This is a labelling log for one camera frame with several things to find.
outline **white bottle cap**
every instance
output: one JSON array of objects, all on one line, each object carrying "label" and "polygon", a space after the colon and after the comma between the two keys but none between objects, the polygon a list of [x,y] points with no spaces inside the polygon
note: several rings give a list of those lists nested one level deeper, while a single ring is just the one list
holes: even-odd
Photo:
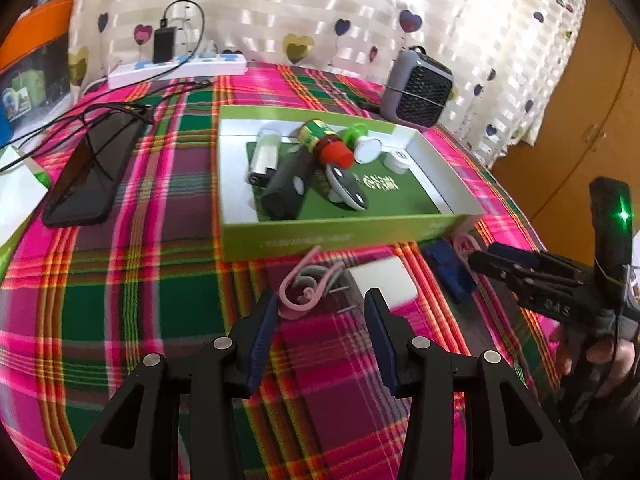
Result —
[{"label": "white bottle cap", "polygon": [[382,141],[375,137],[362,136],[356,140],[353,155],[358,164],[369,164],[382,152]]},{"label": "white bottle cap", "polygon": [[409,157],[398,150],[387,153],[383,160],[383,164],[398,175],[406,173],[406,170],[409,169],[409,163]]}]

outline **tablecloth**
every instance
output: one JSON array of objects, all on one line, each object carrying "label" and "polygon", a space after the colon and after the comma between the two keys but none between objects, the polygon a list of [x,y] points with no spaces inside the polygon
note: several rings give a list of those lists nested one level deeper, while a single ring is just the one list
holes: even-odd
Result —
[{"label": "tablecloth", "polygon": [[[139,98],[157,87],[143,84],[109,99]],[[228,264],[220,258],[220,106],[370,116],[356,104],[376,102],[379,94],[374,84],[289,66],[255,64],[244,76],[219,77],[211,89],[159,105],[106,222],[49,230],[34,219],[0,287],[0,418],[41,478],[59,478],[100,409],[146,353],[197,351],[251,311],[273,269],[295,261]],[[516,205],[453,137],[437,128],[424,135],[484,207],[474,232],[481,243],[541,247]],[[56,177],[72,147],[37,161]],[[417,299],[401,309],[418,334],[453,352],[497,349],[551,409],[558,386],[546,342],[551,322],[501,301],[486,280],[471,305],[450,302],[415,243],[325,258],[354,265],[392,254],[418,285]],[[394,479],[409,406],[383,387],[361,312],[283,322],[262,386],[234,405],[247,478]],[[458,479],[465,445],[460,398],[455,407]],[[186,479],[186,409],[180,420],[180,477]]]}]

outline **gray speaker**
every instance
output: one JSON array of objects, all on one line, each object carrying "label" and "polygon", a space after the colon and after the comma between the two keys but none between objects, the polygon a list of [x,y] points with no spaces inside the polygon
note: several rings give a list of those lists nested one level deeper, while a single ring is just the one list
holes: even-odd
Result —
[{"label": "gray speaker", "polygon": [[403,50],[386,82],[380,115],[392,123],[430,128],[438,122],[452,87],[453,74],[446,66],[416,50]]}]

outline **curtain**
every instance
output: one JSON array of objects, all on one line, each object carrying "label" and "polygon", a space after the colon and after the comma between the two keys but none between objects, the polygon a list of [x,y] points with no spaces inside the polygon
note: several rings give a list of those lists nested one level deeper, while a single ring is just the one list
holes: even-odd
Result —
[{"label": "curtain", "polygon": [[[76,0],[70,70],[84,88],[121,63],[150,59],[173,0]],[[177,53],[200,34],[248,60],[316,68],[384,84],[414,44],[455,78],[440,123],[490,167],[510,144],[536,140],[564,71],[585,0],[194,0],[169,10]]]}]

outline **hand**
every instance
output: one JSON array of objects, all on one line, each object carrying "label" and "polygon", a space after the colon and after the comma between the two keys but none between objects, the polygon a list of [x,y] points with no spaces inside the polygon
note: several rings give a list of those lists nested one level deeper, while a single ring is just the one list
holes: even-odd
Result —
[{"label": "hand", "polygon": [[[574,362],[568,347],[568,335],[566,328],[558,326],[549,336],[552,343],[560,343],[556,350],[556,370],[562,376],[569,375],[574,367]],[[610,363],[613,359],[613,337],[606,336],[587,350],[587,361],[595,365]],[[636,348],[633,343],[620,340],[616,361],[611,367],[611,373],[596,394],[597,398],[608,396],[615,388],[620,386],[629,375],[636,358]]]}]

